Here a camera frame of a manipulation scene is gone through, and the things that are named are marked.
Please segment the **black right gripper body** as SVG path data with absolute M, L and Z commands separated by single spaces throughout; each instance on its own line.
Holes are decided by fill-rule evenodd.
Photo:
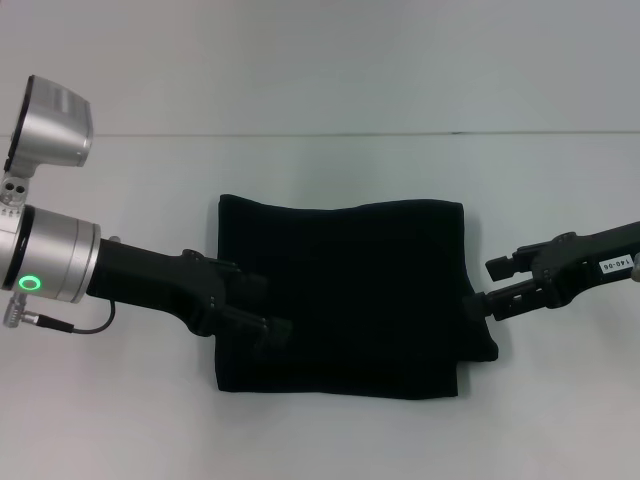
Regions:
M 631 277 L 640 253 L 640 222 L 590 235 L 555 237 L 534 258 L 533 280 L 549 309 L 561 308 L 579 294 Z

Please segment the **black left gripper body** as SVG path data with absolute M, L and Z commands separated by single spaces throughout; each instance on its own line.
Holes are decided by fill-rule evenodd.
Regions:
M 86 293 L 168 313 L 202 337 L 216 333 L 226 302 L 222 277 L 202 254 L 168 256 L 111 240 L 100 242 Z

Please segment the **black t-shirt with white print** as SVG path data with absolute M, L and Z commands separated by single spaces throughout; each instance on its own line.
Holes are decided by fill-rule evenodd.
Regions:
M 315 210 L 224 195 L 218 219 L 219 257 L 265 277 L 258 312 L 292 326 L 281 347 L 219 334 L 222 391 L 446 398 L 460 364 L 498 358 L 487 323 L 464 309 L 474 290 L 459 203 Z

